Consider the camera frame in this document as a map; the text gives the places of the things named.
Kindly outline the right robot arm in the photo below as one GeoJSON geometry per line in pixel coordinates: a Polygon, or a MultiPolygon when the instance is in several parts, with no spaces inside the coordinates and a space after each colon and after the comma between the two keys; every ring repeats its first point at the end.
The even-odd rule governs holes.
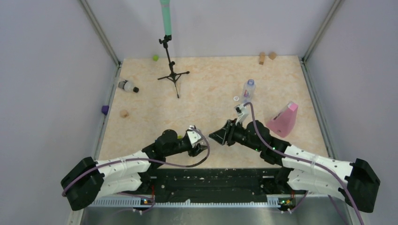
{"type": "Polygon", "coordinates": [[[374,211],[381,182],[366,160],[339,161],[310,153],[273,137],[258,120],[246,127],[227,120],[209,137],[220,145],[239,143],[259,152],[265,162],[281,166],[275,180],[281,193],[305,190],[336,197],[365,213],[374,211]]]}

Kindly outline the clear plastic bottle white cap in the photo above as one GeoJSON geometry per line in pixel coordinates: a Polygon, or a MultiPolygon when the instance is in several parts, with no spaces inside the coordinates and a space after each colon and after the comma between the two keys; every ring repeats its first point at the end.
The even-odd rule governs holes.
{"type": "Polygon", "coordinates": [[[240,103],[245,104],[251,102],[254,96],[256,83],[253,79],[247,80],[243,85],[243,90],[240,98],[240,103]]]}

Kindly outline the small clear bottle black cap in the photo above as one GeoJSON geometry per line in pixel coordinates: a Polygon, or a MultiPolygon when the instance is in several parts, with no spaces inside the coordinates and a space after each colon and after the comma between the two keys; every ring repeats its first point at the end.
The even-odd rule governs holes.
{"type": "Polygon", "coordinates": [[[133,93],[138,93],[139,88],[131,81],[128,80],[122,80],[118,83],[118,88],[126,91],[126,92],[133,92],[133,93]]]}

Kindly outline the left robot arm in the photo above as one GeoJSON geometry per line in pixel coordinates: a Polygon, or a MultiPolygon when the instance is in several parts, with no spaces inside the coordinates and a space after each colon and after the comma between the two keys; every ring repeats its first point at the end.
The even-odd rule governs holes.
{"type": "Polygon", "coordinates": [[[104,196],[126,191],[144,194],[151,186],[149,171],[162,165],[193,168],[205,162],[209,155],[208,139],[195,126],[190,126],[182,138],[176,131],[167,129],[154,143],[136,153],[100,161],[92,157],[81,159],[61,180],[61,195],[68,200],[73,211],[78,211],[104,196]],[[183,152],[195,157],[204,150],[207,151],[206,156],[192,165],[166,161],[167,157],[183,152]]]}

